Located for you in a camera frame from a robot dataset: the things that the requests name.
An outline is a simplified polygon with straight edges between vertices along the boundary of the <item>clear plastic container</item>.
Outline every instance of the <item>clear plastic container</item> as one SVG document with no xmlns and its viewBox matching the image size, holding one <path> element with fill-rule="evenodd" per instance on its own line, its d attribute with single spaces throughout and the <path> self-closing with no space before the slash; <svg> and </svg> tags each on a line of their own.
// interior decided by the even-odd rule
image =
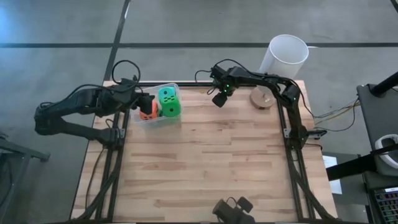
<svg viewBox="0 0 398 224">
<path fill-rule="evenodd" d="M 150 95 L 155 96 L 155 100 L 157 103 L 157 106 L 159 109 L 162 109 L 162 105 L 160 105 L 159 102 L 159 90 L 164 87 L 174 87 L 175 89 L 175 94 L 178 97 L 178 100 L 180 101 L 180 111 L 181 113 L 178 116 L 175 117 L 166 117 L 166 116 L 161 116 L 156 119 L 148 119 L 148 120 L 143 120 L 139 116 L 139 108 L 136 110 L 133 110 L 130 112 L 130 118 L 133 120 L 135 124 L 141 125 L 143 127 L 148 127 L 148 128 L 156 128 L 160 126 L 165 126 L 165 125 L 170 125 L 170 124 L 175 124 L 179 123 L 181 119 L 181 114 L 182 114 L 182 99 L 180 95 L 180 89 L 178 88 L 178 85 L 175 83 L 168 83 L 164 85 L 158 85 L 158 86 L 153 86 L 149 88 L 142 89 L 144 93 L 149 93 Z"/>
</svg>

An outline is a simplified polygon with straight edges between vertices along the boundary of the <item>green die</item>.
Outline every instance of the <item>green die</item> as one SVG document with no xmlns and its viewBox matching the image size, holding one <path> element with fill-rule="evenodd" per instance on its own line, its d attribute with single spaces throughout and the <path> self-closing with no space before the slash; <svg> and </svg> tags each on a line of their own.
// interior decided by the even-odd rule
<svg viewBox="0 0 398 224">
<path fill-rule="evenodd" d="M 174 87 L 164 87 L 159 89 L 159 99 L 164 99 L 165 97 L 170 97 L 175 95 Z"/>
<path fill-rule="evenodd" d="M 181 113 L 180 101 L 176 95 L 159 98 L 162 105 L 163 115 L 166 117 L 174 117 Z"/>
</svg>

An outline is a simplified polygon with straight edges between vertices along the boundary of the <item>gray floor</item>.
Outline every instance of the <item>gray floor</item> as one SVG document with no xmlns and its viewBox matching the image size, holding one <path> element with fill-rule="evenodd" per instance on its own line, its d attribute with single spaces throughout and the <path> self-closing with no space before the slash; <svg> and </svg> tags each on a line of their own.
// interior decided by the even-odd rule
<svg viewBox="0 0 398 224">
<path fill-rule="evenodd" d="M 112 43 L 123 0 L 3 0 L 0 44 Z M 126 14 L 122 43 L 269 42 L 292 34 L 306 42 L 383 43 L 398 40 L 398 13 L 389 0 L 133 0 Z M 198 69 L 233 58 L 256 70 L 266 49 L 119 49 L 116 60 L 135 61 L 143 80 L 193 80 Z M 57 101 L 76 86 L 103 81 L 111 48 L 0 48 L 0 131 L 9 140 L 51 153 L 48 163 L 32 160 L 10 223 L 60 222 L 68 218 L 87 141 L 59 134 L 39 136 L 34 110 L 42 101 Z M 304 79 L 315 114 L 356 98 L 356 85 L 377 83 L 398 69 L 398 48 L 311 48 L 297 79 Z M 131 77 L 128 65 L 117 77 Z M 348 113 L 323 123 L 340 129 Z M 93 116 L 69 116 L 90 126 Z M 322 138 L 325 151 L 367 154 L 369 141 L 362 114 L 354 126 Z M 363 221 L 362 208 L 338 205 L 344 220 Z"/>
</svg>

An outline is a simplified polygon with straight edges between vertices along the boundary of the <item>dice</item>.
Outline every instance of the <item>dice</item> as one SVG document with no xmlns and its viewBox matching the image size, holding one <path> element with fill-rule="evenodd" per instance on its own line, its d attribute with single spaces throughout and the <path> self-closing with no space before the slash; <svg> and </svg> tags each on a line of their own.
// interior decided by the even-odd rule
<svg viewBox="0 0 398 224">
<path fill-rule="evenodd" d="M 175 95 L 174 87 L 164 87 L 159 89 L 159 99 L 165 99 L 165 97 L 170 97 Z"/>
<path fill-rule="evenodd" d="M 152 100 L 152 112 L 150 114 L 145 114 L 141 110 L 139 111 L 139 117 L 143 120 L 155 119 L 159 117 L 159 107 L 155 99 Z"/>
<path fill-rule="evenodd" d="M 180 101 L 176 95 L 159 97 L 162 113 L 166 117 L 174 117 L 181 113 Z"/>
</svg>

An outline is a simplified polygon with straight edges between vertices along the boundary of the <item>white plastic cup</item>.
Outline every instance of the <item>white plastic cup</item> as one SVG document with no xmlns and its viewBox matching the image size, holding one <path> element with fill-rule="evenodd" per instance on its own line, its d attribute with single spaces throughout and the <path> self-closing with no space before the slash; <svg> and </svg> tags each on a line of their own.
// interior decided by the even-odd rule
<svg viewBox="0 0 398 224">
<path fill-rule="evenodd" d="M 293 79 L 308 58 L 309 50 L 304 41 L 293 35 L 282 34 L 272 38 L 258 73 L 274 74 Z M 258 86 L 266 95 L 270 89 Z"/>
</svg>

